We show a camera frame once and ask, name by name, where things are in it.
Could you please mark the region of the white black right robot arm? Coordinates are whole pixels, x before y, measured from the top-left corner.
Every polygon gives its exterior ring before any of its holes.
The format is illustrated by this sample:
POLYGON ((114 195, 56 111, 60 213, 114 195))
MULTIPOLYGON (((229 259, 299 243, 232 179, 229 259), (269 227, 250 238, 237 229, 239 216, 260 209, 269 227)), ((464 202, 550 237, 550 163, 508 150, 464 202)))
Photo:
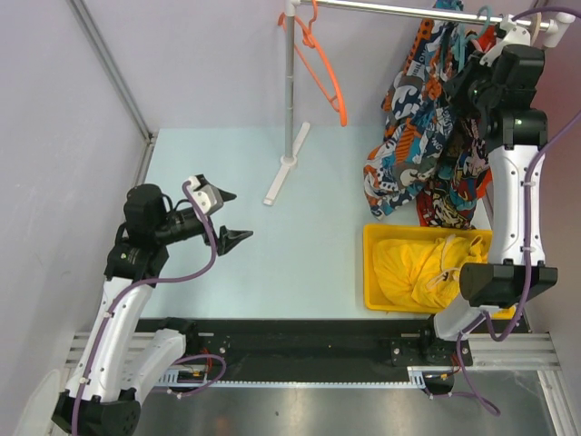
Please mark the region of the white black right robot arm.
POLYGON ((539 230, 539 185, 547 145, 547 116, 531 103, 544 71, 545 54, 528 45, 505 45, 487 61, 474 54, 444 89, 460 114, 479 121, 493 177, 492 241, 486 263, 465 263, 459 295, 419 341, 419 355, 440 364, 451 343, 465 338, 488 316, 525 304, 556 285, 558 271, 546 264, 539 230))

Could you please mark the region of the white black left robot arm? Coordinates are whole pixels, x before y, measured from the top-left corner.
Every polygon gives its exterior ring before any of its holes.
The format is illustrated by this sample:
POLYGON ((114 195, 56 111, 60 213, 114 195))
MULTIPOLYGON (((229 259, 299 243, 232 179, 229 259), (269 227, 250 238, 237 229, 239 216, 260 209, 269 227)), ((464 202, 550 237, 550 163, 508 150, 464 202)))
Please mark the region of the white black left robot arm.
POLYGON ((173 203, 158 185, 145 183, 126 195, 124 221, 107 257, 99 311, 52 416, 69 435, 134 434, 144 400, 172 366, 193 362, 203 366, 200 386, 167 388, 177 398, 207 389, 226 372, 223 355, 203 349, 196 323, 179 318, 163 320, 144 350, 128 357, 143 309, 156 285, 166 281, 161 271, 169 259, 169 245, 201 236, 210 248, 210 259, 198 272, 175 280, 188 282, 253 235, 212 225, 212 214, 236 194, 201 174, 189 177, 182 192, 183 199, 173 203))

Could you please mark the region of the teal plastic hanger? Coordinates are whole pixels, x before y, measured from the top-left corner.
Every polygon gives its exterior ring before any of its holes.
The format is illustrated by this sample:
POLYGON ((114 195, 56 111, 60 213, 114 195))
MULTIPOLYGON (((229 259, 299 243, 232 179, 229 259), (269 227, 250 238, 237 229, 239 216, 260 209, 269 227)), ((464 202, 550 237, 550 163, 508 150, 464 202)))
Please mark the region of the teal plastic hanger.
POLYGON ((467 61, 467 47, 470 42, 474 42, 485 34, 491 23, 492 10, 489 5, 483 5, 478 9, 477 17, 483 16, 485 18, 484 24, 480 31, 475 33, 469 33, 464 24, 458 25, 458 35, 452 46, 452 54, 454 59, 458 63, 457 72, 460 73, 467 61))

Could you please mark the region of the orange blue patterned shorts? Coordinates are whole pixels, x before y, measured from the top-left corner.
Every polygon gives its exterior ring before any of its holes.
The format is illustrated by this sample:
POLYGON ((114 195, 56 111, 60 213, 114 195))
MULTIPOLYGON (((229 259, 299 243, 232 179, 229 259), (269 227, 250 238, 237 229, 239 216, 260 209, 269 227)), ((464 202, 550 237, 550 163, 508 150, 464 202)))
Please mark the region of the orange blue patterned shorts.
POLYGON ((443 85, 457 71, 452 46, 458 31, 451 21, 424 18, 382 101, 383 142, 363 167, 365 197, 379 220, 423 191, 452 134, 457 116, 443 85))

